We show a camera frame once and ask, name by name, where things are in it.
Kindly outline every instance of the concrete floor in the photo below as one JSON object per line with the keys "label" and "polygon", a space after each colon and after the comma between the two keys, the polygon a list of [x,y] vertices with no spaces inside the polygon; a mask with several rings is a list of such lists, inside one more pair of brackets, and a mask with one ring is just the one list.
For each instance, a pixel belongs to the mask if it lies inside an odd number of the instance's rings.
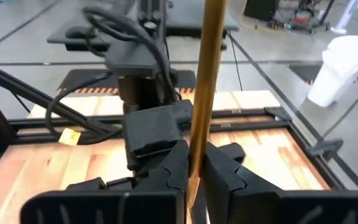
{"label": "concrete floor", "polygon": [[[328,16],[336,24],[346,6],[345,0],[337,0]],[[255,30],[255,21],[240,16],[243,0],[230,0],[229,12],[241,24],[239,32],[232,36],[246,51],[232,46],[226,40],[228,50],[223,53],[218,76],[217,91],[270,90],[281,104],[293,115],[295,123],[311,142],[316,139],[305,128],[304,117],[320,135],[335,123],[358,97],[358,86],[352,85],[335,105],[319,108],[306,99],[310,87],[288,68],[289,63],[310,63],[321,61],[321,52],[337,37],[325,32],[314,37],[289,32],[268,32]],[[100,65],[82,65],[85,62],[102,62],[86,52],[67,52],[62,45],[51,45],[45,39],[62,23],[71,19],[80,10],[78,0],[11,0],[0,3],[0,66],[22,81],[55,96],[56,89],[65,75],[74,68],[103,68]],[[347,27],[349,34],[358,35],[358,11]],[[200,42],[180,37],[169,38],[168,46],[173,61],[198,61]],[[234,55],[241,61],[233,63]],[[76,65],[34,65],[32,63],[76,62]],[[173,68],[197,70],[197,64],[173,63]],[[0,108],[8,118],[25,118],[27,113],[14,97],[0,88]],[[349,116],[328,136],[343,138],[344,146],[340,158],[358,176],[358,104]],[[337,162],[331,167],[350,189],[357,189],[355,183],[342,171]]]}

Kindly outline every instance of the black bracket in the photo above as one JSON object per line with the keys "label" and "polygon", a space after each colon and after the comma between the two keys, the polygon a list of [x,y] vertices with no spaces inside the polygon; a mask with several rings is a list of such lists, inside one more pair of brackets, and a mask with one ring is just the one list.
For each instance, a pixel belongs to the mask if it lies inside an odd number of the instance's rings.
{"label": "black bracket", "polygon": [[312,156],[326,155],[326,154],[336,154],[338,150],[342,147],[342,139],[333,139],[317,143],[315,146],[307,147],[306,150]]}
{"label": "black bracket", "polygon": [[275,116],[275,119],[282,121],[291,121],[291,116],[285,111],[283,107],[264,108],[266,113]]}

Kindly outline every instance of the yellow label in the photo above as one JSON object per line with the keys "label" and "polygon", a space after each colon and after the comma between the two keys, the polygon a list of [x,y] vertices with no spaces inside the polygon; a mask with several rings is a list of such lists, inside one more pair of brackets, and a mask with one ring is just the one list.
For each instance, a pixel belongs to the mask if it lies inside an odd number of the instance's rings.
{"label": "yellow label", "polygon": [[81,133],[78,133],[70,128],[65,128],[60,136],[59,143],[76,146],[80,136]]}

